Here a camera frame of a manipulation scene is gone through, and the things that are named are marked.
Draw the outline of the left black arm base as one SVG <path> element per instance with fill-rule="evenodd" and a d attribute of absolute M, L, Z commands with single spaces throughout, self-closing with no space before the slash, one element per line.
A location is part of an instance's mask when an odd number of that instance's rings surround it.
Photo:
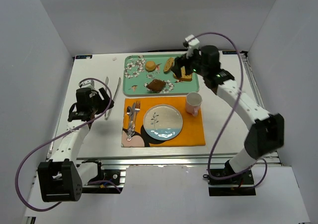
<path fill-rule="evenodd" d="M 87 164 L 94 163 L 93 168 L 85 173 L 90 175 L 87 184 L 83 184 L 84 194 L 120 194 L 124 187 L 126 169 L 124 167 L 103 163 L 101 160 L 78 161 L 77 168 L 88 168 Z"/>

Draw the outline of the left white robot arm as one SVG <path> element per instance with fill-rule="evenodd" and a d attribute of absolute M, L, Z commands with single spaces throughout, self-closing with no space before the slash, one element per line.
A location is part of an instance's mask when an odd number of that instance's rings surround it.
<path fill-rule="evenodd" d="M 105 88 L 82 87 L 76 90 L 76 102 L 70 107 L 67 133 L 48 162 L 38 166 L 38 178 L 44 202 L 75 202 L 83 186 L 100 174 L 96 161 L 77 164 L 83 141 L 96 115 L 103 115 L 114 102 Z"/>

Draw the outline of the large seeded bread slice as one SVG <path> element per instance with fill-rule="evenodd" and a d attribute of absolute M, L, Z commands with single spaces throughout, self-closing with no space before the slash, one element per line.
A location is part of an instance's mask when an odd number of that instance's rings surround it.
<path fill-rule="evenodd" d="M 183 81 L 192 81 L 192 74 L 186 75 L 185 67 L 181 67 L 181 78 L 177 78 L 175 74 L 173 74 L 173 77 L 176 79 L 175 83 Z"/>

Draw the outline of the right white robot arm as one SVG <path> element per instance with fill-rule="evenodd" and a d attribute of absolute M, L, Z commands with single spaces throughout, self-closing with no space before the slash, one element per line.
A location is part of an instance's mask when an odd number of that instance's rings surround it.
<path fill-rule="evenodd" d="M 237 113 L 248 128 L 243 149 L 225 163 L 223 174 L 218 179 L 236 177 L 284 145 L 284 118 L 281 114 L 271 114 L 242 92 L 242 84 L 237 84 L 235 77 L 221 67 L 217 47 L 189 43 L 185 43 L 185 47 L 186 54 L 177 57 L 171 69 L 177 78 L 181 77 L 182 68 L 186 75 L 200 75 L 205 85 L 229 104 L 231 112 Z"/>

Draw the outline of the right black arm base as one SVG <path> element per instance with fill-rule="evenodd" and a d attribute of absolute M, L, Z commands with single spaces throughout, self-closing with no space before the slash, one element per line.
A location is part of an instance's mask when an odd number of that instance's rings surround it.
<path fill-rule="evenodd" d="M 208 174 L 203 174 L 203 179 L 208 182 L 209 196 L 211 197 L 256 195 L 251 170 L 225 180 L 212 179 Z"/>

